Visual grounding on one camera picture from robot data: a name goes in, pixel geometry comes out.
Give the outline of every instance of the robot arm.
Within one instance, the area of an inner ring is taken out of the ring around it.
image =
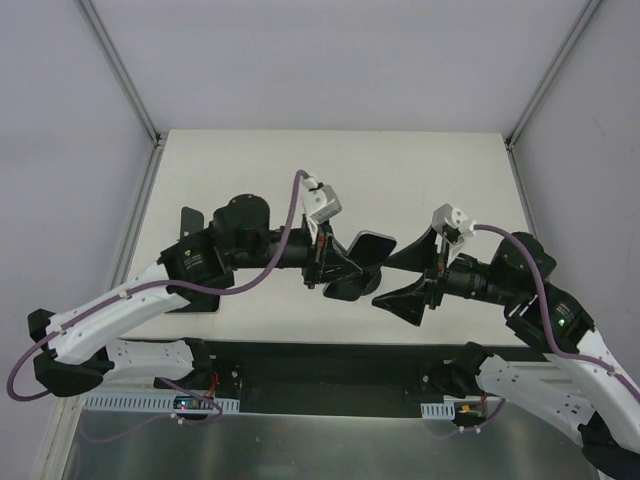
[[[441,207],[420,239],[387,259],[386,266],[421,273],[421,278],[375,298],[373,305],[414,325],[420,325],[427,306],[435,309],[441,304],[444,294],[504,306],[507,326],[565,372],[584,397],[546,384],[474,343],[468,343],[459,358],[430,372],[429,384],[457,397],[479,387],[506,398],[568,436],[607,475],[638,478],[640,390],[615,360],[589,314],[575,298],[546,280],[555,260],[530,234],[512,235],[529,252],[542,277],[555,343],[551,346],[536,282],[524,255],[509,238],[500,244],[490,264],[464,254],[453,262],[447,260],[449,252],[457,253],[474,228],[474,222],[457,212],[448,205]],[[442,237],[439,251],[438,236]]]
[[[304,179],[303,186],[302,228],[290,230],[275,266],[300,268],[309,288],[361,274],[333,237],[329,219],[342,208],[335,192],[313,177]],[[216,210],[209,227],[163,251],[132,280],[68,312],[31,313],[32,339],[53,337],[34,359],[36,378],[54,395],[67,397],[108,380],[207,377],[211,362],[202,340],[168,343],[118,337],[202,295],[233,293],[233,271],[265,268],[276,255],[283,231],[269,230],[269,207],[263,199],[241,195]]]

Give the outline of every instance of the white table surface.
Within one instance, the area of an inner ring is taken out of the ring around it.
[[[391,235],[400,249],[428,227],[443,203],[479,223],[526,231],[502,137],[498,134],[172,130],[153,187],[131,276],[154,262],[179,237],[180,210],[213,211],[242,193],[262,196],[271,228],[284,223],[294,173],[303,168],[333,186],[344,207],[331,223],[348,246],[360,230]],[[298,209],[296,224],[302,210]],[[489,261],[499,238],[479,232],[465,250]],[[257,270],[236,272],[236,285]],[[380,294],[418,275],[385,269]],[[417,328],[370,305],[308,290],[299,270],[276,270],[256,289],[224,297],[215,314],[162,315],[128,338],[522,345],[506,328],[499,306],[445,297]]]

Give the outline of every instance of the purple cable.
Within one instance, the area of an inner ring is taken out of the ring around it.
[[[438,435],[436,433],[432,433],[429,432],[429,435],[431,435],[432,437],[437,438],[438,440],[446,440],[448,438],[454,437],[459,433],[466,433],[466,432],[477,432],[478,430],[482,430],[483,428],[485,428],[487,425],[491,424],[496,417],[500,414],[500,412],[502,412],[502,409],[504,408],[504,406],[507,404],[507,401],[503,398],[500,400],[500,403],[498,404],[498,406],[496,407],[496,409],[493,411],[493,413],[491,415],[489,415],[487,417],[487,419],[482,422],[480,425],[476,425],[475,427],[465,427],[463,430],[457,429],[452,431],[451,433],[447,433],[445,435]]]
[[[544,281],[542,280],[542,275],[540,275],[540,271],[538,270],[538,266],[536,265],[536,261],[533,259],[527,247],[525,247],[520,240],[514,237],[512,234],[503,230],[499,227],[494,227],[492,225],[476,225],[476,230],[497,233],[498,235],[506,238],[509,242],[513,244],[514,247],[518,249],[518,251],[522,254],[524,259],[529,266],[529,270],[533,275],[533,280],[536,284],[536,291],[538,293],[538,301],[540,302],[540,314],[542,315],[542,326],[544,327],[544,335],[547,339],[547,343],[551,348],[551,351],[556,354],[560,358],[565,358],[568,360],[579,360],[582,362],[592,363],[594,365],[599,366],[600,368],[604,368],[609,375],[615,377],[624,387],[629,391],[629,393],[636,399],[638,403],[640,403],[640,392],[633,386],[633,384],[622,374],[615,373],[615,368],[612,365],[609,365],[607,362],[600,360],[599,358],[592,357],[589,355],[580,355],[574,353],[567,353],[560,350],[558,344],[556,343],[556,339],[553,335],[553,329],[551,327],[551,318],[549,316],[549,304],[547,302],[547,295],[544,289]]]
[[[174,390],[177,390],[179,392],[184,393],[185,395],[189,395],[190,397],[197,398],[198,400],[208,403],[218,411],[216,414],[209,415],[207,416],[207,418],[203,420],[189,420],[188,418],[182,418],[182,423],[186,425],[208,425],[210,423],[215,422],[222,416],[222,407],[218,405],[213,399],[200,395],[196,392],[187,390],[186,388],[182,388],[181,386],[177,385],[175,382],[169,380],[168,378],[161,378],[160,380],[162,380],[167,386],[173,388]],[[134,433],[140,431],[147,425],[150,425],[154,423],[156,420],[160,420],[161,418],[173,418],[173,416],[171,414],[166,414],[166,413],[154,415],[153,417],[143,420],[142,422],[130,428],[129,430],[125,430],[124,432],[120,432],[117,435],[113,435],[111,437],[106,437],[106,438],[92,438],[88,436],[85,433],[84,428],[82,428],[82,422],[78,423],[78,431],[82,436],[82,438],[84,438],[88,442],[98,443],[98,444],[111,443],[111,442],[115,442],[116,440],[120,440],[121,438],[127,437],[129,435],[133,435]]]
[[[298,191],[300,190],[300,180],[304,178],[309,178],[309,174],[304,170],[298,170],[293,180],[293,189],[291,191],[291,201],[289,203],[289,212],[287,213],[287,219],[284,225],[284,230],[282,231],[282,235],[280,237],[280,244],[278,245],[278,248],[276,249],[276,252],[273,258],[267,264],[265,269],[262,272],[260,272],[260,274],[250,282],[235,288],[219,289],[219,288],[203,287],[202,285],[185,282],[182,280],[157,280],[154,282],[147,282],[142,285],[138,285],[137,287],[130,289],[129,293],[134,294],[134,293],[138,293],[143,290],[148,290],[150,288],[155,288],[155,287],[173,286],[173,287],[188,288],[190,290],[194,290],[200,293],[205,293],[208,295],[226,296],[226,295],[237,295],[239,293],[244,293],[247,290],[251,290],[252,288],[256,287],[257,285],[262,283],[262,281],[265,278],[267,278],[269,274],[276,268],[276,265],[278,264],[278,262],[280,261],[280,258],[282,257],[282,254],[284,253],[284,249],[287,246],[287,241],[289,240],[289,235],[291,234],[291,228],[293,227],[293,219],[295,216],[296,204],[298,202]],[[106,308],[109,305],[112,305],[120,300],[122,300],[122,297],[120,297],[119,295],[114,295],[113,297],[107,298],[106,300],[87,309],[86,311],[82,312],[81,314],[77,315],[76,317],[72,318],[66,323],[63,323],[61,327],[63,330],[67,330],[73,327],[74,325],[78,324],[85,318],[90,317],[94,313],[99,312],[103,308]],[[20,395],[16,393],[14,383],[15,383],[16,376],[18,375],[18,372],[24,366],[27,360],[29,360],[31,355],[33,355],[35,352],[40,350],[44,345],[49,343],[58,335],[59,335],[58,332],[51,332],[48,335],[45,335],[40,341],[31,345],[31,347],[29,347],[29,349],[18,359],[16,364],[13,366],[13,368],[9,372],[9,376],[7,378],[7,394],[11,399],[15,400],[16,402],[31,402],[33,400],[38,400],[39,398],[42,398],[50,393],[48,390],[45,390],[40,393],[36,393],[34,395]]]

